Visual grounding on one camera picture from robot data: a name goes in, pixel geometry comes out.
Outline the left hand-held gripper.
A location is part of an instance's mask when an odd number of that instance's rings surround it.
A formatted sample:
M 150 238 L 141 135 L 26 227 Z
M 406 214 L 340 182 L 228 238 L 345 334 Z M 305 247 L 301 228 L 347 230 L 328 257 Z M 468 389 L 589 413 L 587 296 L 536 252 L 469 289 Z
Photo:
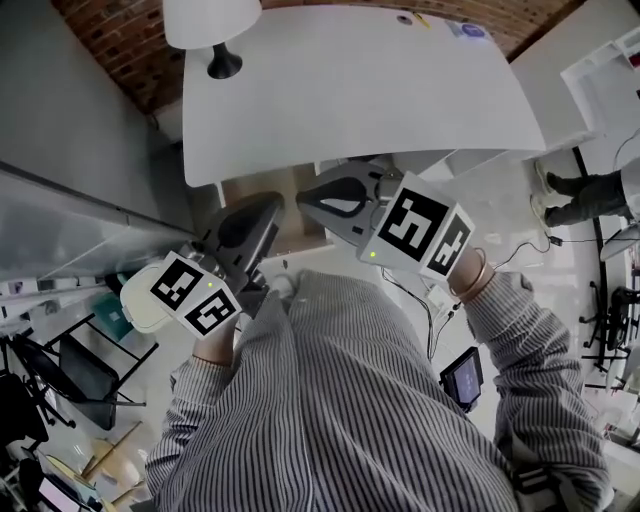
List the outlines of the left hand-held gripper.
M 203 243 L 239 248 L 242 258 L 236 265 L 255 268 L 275 241 L 284 209 L 278 192 L 245 196 L 214 214 Z M 203 339 L 241 313 L 255 315 L 264 297 L 259 271 L 233 274 L 205 254 L 201 244 L 188 242 L 149 266 L 149 330 L 175 320 Z

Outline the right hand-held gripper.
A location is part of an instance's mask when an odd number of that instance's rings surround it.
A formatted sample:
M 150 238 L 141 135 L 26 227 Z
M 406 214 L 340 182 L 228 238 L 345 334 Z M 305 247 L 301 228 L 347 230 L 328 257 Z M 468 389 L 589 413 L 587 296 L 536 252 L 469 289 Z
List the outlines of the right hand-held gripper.
M 431 183 L 406 173 L 371 235 L 374 203 L 336 198 L 376 198 L 379 180 L 379 167 L 333 167 L 297 193 L 297 206 L 342 240 L 362 245 L 356 255 L 363 263 L 449 276 L 474 232 L 469 215 Z

